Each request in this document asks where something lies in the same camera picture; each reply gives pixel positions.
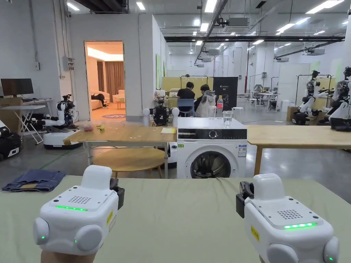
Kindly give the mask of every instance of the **person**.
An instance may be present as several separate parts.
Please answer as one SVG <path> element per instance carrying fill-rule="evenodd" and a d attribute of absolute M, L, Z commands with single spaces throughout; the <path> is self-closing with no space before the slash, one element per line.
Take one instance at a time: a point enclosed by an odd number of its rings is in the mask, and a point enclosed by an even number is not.
<path fill-rule="evenodd" d="M 188 82 L 186 84 L 186 88 L 185 89 L 180 89 L 177 93 L 177 96 L 179 99 L 195 99 L 195 93 L 192 91 L 192 89 L 194 88 L 194 83 L 192 82 Z M 179 107 L 180 111 L 188 111 L 190 110 L 191 107 Z"/>

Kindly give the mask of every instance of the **pipe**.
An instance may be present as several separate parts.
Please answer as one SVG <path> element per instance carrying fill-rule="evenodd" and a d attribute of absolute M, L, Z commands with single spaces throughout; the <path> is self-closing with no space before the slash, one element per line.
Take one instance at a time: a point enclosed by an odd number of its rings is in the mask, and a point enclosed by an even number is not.
<path fill-rule="evenodd" d="M 211 34 L 211 32 L 212 32 L 212 30 L 214 28 L 214 25 L 215 25 L 219 15 L 220 15 L 220 13 L 222 12 L 224 6 L 227 4 L 227 2 L 228 2 L 228 0 L 221 0 L 220 3 L 218 4 L 218 7 L 217 7 L 215 13 L 213 14 L 212 19 L 211 19 L 211 22 L 208 25 L 209 28 L 207 29 L 205 38 L 204 38 L 204 40 L 203 40 L 203 42 L 201 44 L 200 52 L 199 52 L 199 54 L 197 55 L 197 57 L 195 59 L 194 65 L 196 64 L 196 61 L 199 59 L 199 57 L 201 55 L 201 52 L 202 52 L 202 50 L 203 50 L 203 48 L 205 46 L 206 40 L 209 38 L 209 36 L 210 36 L 210 34 Z"/>

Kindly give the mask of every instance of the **glass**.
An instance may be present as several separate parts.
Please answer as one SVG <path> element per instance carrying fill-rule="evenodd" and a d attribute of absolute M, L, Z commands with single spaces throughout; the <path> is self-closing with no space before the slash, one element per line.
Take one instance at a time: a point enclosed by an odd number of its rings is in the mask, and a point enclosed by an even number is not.
<path fill-rule="evenodd" d="M 232 112 L 224 111 L 223 112 L 223 124 L 224 127 L 229 127 L 232 124 Z"/>
<path fill-rule="evenodd" d="M 210 119 L 214 119 L 216 117 L 216 111 L 217 111 L 216 106 L 209 106 L 208 107 L 208 117 Z"/>

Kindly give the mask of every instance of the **plastic bottle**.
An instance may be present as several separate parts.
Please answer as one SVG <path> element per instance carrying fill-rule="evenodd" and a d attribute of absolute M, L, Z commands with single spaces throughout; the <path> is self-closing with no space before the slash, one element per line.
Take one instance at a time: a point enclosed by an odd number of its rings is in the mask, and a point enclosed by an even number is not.
<path fill-rule="evenodd" d="M 223 100 L 222 100 L 222 95 L 220 95 L 217 101 L 217 118 L 222 118 L 222 117 L 223 117 Z"/>

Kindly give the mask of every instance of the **poster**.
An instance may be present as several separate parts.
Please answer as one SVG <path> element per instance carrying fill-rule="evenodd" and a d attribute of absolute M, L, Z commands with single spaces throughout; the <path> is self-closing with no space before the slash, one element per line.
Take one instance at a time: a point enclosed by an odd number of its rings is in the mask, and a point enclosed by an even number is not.
<path fill-rule="evenodd" d="M 161 56 L 156 54 L 156 89 L 161 89 Z"/>
<path fill-rule="evenodd" d="M 237 106 L 238 77 L 214 77 L 213 90 L 217 97 L 222 95 L 223 110 Z"/>

